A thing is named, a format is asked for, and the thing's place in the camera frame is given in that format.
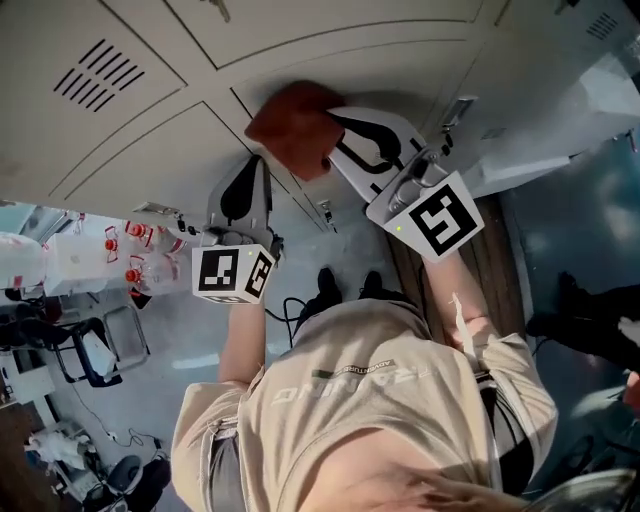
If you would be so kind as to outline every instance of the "red towel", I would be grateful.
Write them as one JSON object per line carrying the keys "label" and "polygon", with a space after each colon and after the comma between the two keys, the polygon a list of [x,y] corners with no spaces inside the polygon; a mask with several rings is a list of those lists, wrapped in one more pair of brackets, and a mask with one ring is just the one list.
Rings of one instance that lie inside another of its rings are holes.
{"label": "red towel", "polygon": [[331,169],[327,157],[344,128],[325,111],[342,106],[342,96],[326,87],[294,82],[269,98],[244,133],[293,174],[309,181]]}

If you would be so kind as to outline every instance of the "cabinet handle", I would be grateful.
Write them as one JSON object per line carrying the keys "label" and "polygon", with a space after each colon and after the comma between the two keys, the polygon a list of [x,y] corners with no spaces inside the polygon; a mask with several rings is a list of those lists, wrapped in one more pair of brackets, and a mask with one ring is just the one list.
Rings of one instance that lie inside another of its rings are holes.
{"label": "cabinet handle", "polygon": [[215,5],[218,8],[218,10],[220,11],[220,15],[222,16],[222,19],[225,23],[229,23],[231,21],[231,14],[229,14],[229,9],[227,9],[224,0],[209,0],[209,3],[211,5]]}
{"label": "cabinet handle", "polygon": [[467,110],[478,98],[476,96],[463,96],[453,104],[442,122],[442,128],[451,129],[456,126],[467,113]]}

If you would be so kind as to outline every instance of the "beige t-shirt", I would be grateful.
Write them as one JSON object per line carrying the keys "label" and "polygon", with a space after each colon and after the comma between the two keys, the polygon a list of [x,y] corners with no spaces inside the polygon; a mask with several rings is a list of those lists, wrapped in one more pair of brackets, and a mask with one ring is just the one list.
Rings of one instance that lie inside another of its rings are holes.
{"label": "beige t-shirt", "polygon": [[[486,338],[474,340],[476,353],[508,388],[533,436],[537,470],[553,438],[555,406],[519,336]],[[194,510],[208,510],[211,443],[236,416],[249,512],[296,510],[314,462],[340,439],[372,427],[403,436],[451,478],[496,485],[490,427],[466,356],[430,341],[415,310],[400,303],[360,300],[310,319],[294,349],[246,392],[229,383],[189,387],[172,465],[176,491]]]}

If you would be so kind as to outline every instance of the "red bottle cap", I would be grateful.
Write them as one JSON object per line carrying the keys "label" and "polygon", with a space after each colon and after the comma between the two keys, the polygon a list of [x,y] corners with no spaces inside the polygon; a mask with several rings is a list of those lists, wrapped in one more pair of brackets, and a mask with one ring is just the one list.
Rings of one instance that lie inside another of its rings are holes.
{"label": "red bottle cap", "polygon": [[124,273],[124,278],[129,283],[137,283],[138,281],[140,281],[140,277],[142,277],[142,274],[138,269],[135,268],[129,269]]}
{"label": "red bottle cap", "polygon": [[144,235],[145,231],[146,230],[144,229],[144,225],[142,225],[142,224],[134,224],[131,227],[131,231],[129,233],[131,233],[135,237],[141,237],[142,235]]}

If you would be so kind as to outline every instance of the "floor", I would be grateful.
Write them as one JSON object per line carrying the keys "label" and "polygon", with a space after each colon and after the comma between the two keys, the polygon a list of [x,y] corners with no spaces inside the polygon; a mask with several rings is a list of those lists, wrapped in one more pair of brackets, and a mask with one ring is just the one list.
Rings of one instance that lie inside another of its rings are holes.
{"label": "floor", "polygon": [[[640,283],[640,156],[626,138],[508,191],[502,203],[521,243],[529,314],[554,310],[562,271],[591,293]],[[553,449],[534,482],[545,487],[563,479],[568,454],[583,450],[584,436],[596,444],[619,440],[632,418],[620,402],[606,400],[612,393],[605,390],[626,381],[620,368],[558,343],[543,345],[536,362],[560,411]]]}
{"label": "floor", "polygon": [[[280,316],[286,297],[306,300],[316,295],[316,275],[325,265],[334,270],[346,300],[357,297],[370,269],[382,274],[387,288],[400,289],[384,235],[364,218],[341,226],[337,234],[318,233],[304,239],[288,240],[285,257],[266,291],[266,306]],[[83,315],[102,314],[127,300],[121,291],[103,292],[98,298],[100,304],[95,304],[86,295],[77,298]],[[298,306],[290,304],[289,307],[290,315],[295,316]],[[116,433],[120,443],[129,443],[128,429],[133,428],[162,439],[165,450],[169,451],[185,388],[192,382],[216,379],[219,354],[226,339],[227,307],[190,293],[167,295],[154,298],[140,312],[140,319],[151,350],[147,362],[124,374],[122,384],[95,389],[81,382],[75,385],[76,391],[100,418],[104,429]],[[133,355],[135,340],[131,338],[130,320],[115,318],[110,326],[118,350],[124,355],[127,351]],[[285,325],[267,318],[267,363],[288,348]],[[69,361],[69,372],[78,374],[77,364],[74,367],[72,363]],[[73,418],[87,429],[106,464],[115,464],[132,453],[144,461],[153,456],[155,450],[151,439],[143,438],[144,446],[134,444],[130,448],[109,440],[96,416],[82,405],[57,366],[52,364],[50,367],[56,384],[53,402],[60,416]],[[157,510],[183,511],[185,507],[173,489],[167,488]]]}

